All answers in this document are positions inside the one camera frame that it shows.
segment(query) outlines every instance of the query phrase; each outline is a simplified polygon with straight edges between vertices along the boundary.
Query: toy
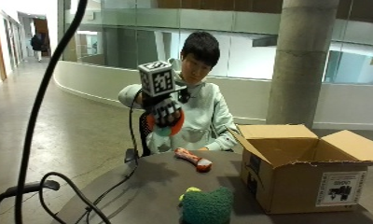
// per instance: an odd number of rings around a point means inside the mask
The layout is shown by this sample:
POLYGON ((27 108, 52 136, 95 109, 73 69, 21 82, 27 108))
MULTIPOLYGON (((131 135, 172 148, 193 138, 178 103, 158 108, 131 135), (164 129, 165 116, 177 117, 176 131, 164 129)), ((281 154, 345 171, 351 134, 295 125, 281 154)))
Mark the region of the toy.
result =
POLYGON ((209 160, 200 158, 182 147, 176 148, 174 153, 177 158, 189 161, 196 166, 198 172, 204 173, 210 171, 213 163, 209 160))
POLYGON ((228 188, 220 187, 210 192, 188 188, 178 199, 182 224, 230 223, 233 193, 228 188))

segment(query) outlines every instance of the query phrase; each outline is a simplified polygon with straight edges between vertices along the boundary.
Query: black hair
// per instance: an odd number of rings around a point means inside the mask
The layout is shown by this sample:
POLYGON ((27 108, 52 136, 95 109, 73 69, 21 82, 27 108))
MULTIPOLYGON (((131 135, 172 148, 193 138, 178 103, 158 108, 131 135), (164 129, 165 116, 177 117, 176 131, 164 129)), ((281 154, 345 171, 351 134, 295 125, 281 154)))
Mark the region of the black hair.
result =
POLYGON ((220 45, 213 35, 202 31, 193 32, 184 43, 182 57, 185 58, 189 53, 193 53, 196 59, 213 68, 220 59, 220 45))

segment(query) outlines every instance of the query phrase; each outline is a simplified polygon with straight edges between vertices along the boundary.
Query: shipping label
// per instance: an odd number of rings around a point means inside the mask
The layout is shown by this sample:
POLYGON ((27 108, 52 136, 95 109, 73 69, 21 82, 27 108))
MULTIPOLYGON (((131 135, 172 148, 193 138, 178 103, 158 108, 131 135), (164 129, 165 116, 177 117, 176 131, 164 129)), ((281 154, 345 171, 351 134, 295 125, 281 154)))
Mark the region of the shipping label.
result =
POLYGON ((366 171, 323 173, 315 206, 357 204, 365 177, 366 171))

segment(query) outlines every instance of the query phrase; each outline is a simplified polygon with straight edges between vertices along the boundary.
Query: glass railing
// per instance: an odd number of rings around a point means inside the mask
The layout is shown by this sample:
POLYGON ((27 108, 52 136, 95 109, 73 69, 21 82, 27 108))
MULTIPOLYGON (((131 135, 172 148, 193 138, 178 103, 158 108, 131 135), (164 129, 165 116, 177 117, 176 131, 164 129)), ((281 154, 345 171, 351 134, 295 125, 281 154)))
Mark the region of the glass railing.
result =
MULTIPOLYGON (((77 0, 65 0, 65 26, 77 0)), ((136 69, 178 64, 188 34, 210 32, 221 57, 214 77, 271 79, 281 0, 89 0, 64 60, 136 69)), ((373 0, 341 0, 323 82, 373 84, 373 0)))

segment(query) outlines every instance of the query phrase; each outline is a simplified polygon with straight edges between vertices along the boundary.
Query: pink toy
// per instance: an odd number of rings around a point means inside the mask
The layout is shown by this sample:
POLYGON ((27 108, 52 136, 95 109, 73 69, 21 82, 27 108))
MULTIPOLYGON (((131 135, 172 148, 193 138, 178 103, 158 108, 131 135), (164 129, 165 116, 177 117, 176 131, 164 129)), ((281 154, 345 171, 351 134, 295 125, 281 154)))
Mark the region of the pink toy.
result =
POLYGON ((177 158, 189 161, 196 166, 196 170, 198 172, 204 173, 204 172, 210 171, 213 163, 209 160, 206 160, 204 158, 200 158, 198 156, 196 156, 190 151, 188 151, 182 147, 178 147, 174 150, 174 153, 176 153, 177 158))

